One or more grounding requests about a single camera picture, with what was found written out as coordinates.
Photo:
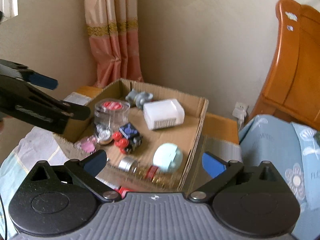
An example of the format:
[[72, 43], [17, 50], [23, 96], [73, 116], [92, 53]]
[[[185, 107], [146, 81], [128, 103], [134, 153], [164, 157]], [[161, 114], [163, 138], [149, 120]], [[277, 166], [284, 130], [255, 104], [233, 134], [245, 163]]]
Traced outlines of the small jar with pink contents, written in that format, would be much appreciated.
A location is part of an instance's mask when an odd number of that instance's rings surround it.
[[97, 150], [97, 137], [95, 135], [83, 137], [75, 142], [74, 145], [84, 152], [92, 154]]

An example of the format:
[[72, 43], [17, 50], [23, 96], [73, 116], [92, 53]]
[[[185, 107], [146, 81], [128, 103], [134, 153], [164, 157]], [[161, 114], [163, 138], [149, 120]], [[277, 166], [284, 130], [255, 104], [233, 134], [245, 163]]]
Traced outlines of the red wooden toy train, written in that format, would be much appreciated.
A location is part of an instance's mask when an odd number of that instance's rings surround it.
[[131, 189], [128, 189], [128, 188], [123, 187], [123, 186], [115, 187], [114, 190], [117, 191], [121, 195], [122, 198], [125, 198], [126, 194], [128, 192], [132, 191]]

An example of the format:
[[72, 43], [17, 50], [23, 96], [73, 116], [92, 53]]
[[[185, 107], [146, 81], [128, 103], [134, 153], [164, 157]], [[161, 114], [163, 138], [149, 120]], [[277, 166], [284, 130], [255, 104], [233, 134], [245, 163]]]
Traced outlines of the black toy block red wheels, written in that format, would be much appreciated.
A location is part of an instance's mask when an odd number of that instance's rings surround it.
[[142, 144], [142, 136], [138, 129], [130, 122], [120, 126], [119, 129], [112, 134], [114, 144], [119, 148], [122, 154], [131, 154]]

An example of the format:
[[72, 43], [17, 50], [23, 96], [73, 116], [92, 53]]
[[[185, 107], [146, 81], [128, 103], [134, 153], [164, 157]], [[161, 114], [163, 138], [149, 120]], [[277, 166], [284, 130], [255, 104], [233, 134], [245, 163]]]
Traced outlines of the mint green round case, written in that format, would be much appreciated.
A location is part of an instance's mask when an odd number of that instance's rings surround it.
[[152, 164], [159, 167], [162, 172], [173, 173], [179, 169], [182, 160], [183, 153], [178, 146], [167, 142], [157, 148]]

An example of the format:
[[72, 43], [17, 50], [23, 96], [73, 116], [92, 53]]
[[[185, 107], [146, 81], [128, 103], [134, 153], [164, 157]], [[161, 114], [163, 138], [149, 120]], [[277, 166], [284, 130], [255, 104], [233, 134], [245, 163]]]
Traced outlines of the clear jar with red label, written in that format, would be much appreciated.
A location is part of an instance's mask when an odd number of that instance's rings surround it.
[[95, 104], [94, 124], [117, 130], [128, 123], [129, 111], [128, 102], [106, 98]]

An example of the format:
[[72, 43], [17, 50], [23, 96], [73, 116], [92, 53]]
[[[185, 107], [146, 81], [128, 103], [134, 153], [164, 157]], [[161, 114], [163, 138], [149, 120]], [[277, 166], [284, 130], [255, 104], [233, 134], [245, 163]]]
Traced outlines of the white medical cotton swab box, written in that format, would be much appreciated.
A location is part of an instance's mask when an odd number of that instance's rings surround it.
[[149, 130], [178, 126], [184, 123], [185, 111], [177, 99], [146, 103], [144, 119]]

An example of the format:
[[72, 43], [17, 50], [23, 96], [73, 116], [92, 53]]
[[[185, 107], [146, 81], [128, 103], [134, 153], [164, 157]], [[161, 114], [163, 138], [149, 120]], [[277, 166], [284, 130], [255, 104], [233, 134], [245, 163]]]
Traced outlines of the grey elephant toy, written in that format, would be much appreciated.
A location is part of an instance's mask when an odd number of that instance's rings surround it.
[[131, 107], [137, 107], [143, 110], [144, 104], [153, 100], [153, 94], [148, 92], [138, 92], [135, 89], [132, 89], [125, 97], [125, 100]]

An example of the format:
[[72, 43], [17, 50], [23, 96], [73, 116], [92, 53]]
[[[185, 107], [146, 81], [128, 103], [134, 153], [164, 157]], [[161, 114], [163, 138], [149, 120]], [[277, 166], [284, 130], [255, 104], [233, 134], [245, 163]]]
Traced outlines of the small round silver tin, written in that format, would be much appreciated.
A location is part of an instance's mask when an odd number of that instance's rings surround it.
[[97, 143], [100, 145], [107, 145], [112, 141], [112, 131], [103, 125], [97, 125], [95, 127], [95, 136]]

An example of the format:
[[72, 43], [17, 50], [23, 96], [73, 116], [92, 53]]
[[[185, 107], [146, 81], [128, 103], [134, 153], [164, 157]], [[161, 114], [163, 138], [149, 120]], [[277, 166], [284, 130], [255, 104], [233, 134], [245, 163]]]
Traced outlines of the grey patterned table cloth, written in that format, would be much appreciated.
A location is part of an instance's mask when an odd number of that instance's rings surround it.
[[[242, 160], [239, 145], [207, 137], [206, 150], [225, 161]], [[8, 206], [30, 169], [39, 160], [47, 160], [51, 165], [59, 165], [67, 161], [68, 158], [62, 152], [51, 132], [35, 127], [21, 139], [1, 164], [1, 198], [3, 200], [3, 204], [1, 204], [1, 237], [12, 239], [17, 233], [10, 220]]]

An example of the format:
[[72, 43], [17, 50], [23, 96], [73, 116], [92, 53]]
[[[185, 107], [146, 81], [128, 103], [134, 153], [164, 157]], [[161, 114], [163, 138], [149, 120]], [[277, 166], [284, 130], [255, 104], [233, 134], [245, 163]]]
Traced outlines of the glass jar with gold clips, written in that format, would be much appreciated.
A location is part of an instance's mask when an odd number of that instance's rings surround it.
[[133, 174], [136, 178], [150, 181], [162, 188], [173, 188], [180, 180], [175, 173], [163, 172], [155, 165], [140, 165], [137, 160], [130, 157], [124, 157], [120, 161], [118, 168]]

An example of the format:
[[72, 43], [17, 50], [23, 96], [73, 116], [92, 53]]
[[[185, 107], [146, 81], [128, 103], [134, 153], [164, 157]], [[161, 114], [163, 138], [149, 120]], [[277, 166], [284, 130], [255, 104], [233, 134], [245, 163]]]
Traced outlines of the open cardboard box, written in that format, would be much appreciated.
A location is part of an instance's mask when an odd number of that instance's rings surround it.
[[155, 100], [177, 99], [184, 108], [185, 119], [184, 123], [179, 126], [151, 131], [147, 128], [143, 112], [137, 108], [130, 109], [129, 122], [143, 136], [142, 144], [130, 157], [136, 159], [142, 166], [150, 165], [157, 148], [163, 143], [171, 142], [176, 144], [182, 151], [182, 164], [178, 171], [174, 173], [169, 187], [164, 188], [163, 185], [158, 185], [143, 178], [137, 178], [134, 174], [120, 170], [118, 164], [125, 155], [114, 144], [108, 144], [104, 147], [104, 150], [107, 153], [109, 161], [99, 173], [99, 178], [137, 191], [187, 191], [189, 187], [185, 181], [193, 165], [193, 160], [197, 155], [196, 148], [209, 105], [208, 99], [158, 85], [119, 79], [105, 87], [96, 97], [87, 103], [87, 107], [91, 111], [94, 111], [95, 104], [99, 101], [107, 98], [123, 99], [132, 89], [139, 92], [152, 93]]

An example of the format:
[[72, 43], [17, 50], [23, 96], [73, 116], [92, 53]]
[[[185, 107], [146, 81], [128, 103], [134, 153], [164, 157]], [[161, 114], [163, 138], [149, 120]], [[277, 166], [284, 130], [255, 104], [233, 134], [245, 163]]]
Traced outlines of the light blue floral pillow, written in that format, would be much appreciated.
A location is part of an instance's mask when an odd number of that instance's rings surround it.
[[256, 166], [268, 160], [300, 205], [293, 230], [297, 239], [319, 238], [319, 132], [309, 126], [257, 115], [240, 132], [242, 160]]

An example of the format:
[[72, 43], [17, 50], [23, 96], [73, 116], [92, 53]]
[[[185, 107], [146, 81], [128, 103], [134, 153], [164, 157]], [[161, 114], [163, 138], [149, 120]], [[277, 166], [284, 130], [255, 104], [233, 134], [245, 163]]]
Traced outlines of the orange wooden headboard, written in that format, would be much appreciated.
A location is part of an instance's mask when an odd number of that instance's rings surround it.
[[319, 129], [319, 12], [294, 0], [276, 4], [277, 47], [248, 119], [269, 114]]

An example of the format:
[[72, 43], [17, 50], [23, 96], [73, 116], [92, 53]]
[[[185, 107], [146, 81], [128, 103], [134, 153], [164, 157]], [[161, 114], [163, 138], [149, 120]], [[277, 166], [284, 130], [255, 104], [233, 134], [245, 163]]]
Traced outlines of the pink and beige curtain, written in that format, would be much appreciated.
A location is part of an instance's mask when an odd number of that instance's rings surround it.
[[138, 0], [84, 0], [99, 88], [124, 78], [142, 81], [138, 42]]

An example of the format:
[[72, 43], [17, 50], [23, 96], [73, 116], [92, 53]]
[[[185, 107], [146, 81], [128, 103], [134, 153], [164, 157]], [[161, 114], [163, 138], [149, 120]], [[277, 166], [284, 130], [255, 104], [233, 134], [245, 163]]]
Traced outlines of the white wall socket with plug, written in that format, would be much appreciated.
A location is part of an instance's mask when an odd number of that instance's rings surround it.
[[240, 129], [245, 122], [248, 108], [249, 105], [242, 102], [236, 102], [235, 104], [232, 116], [237, 119], [238, 129]]

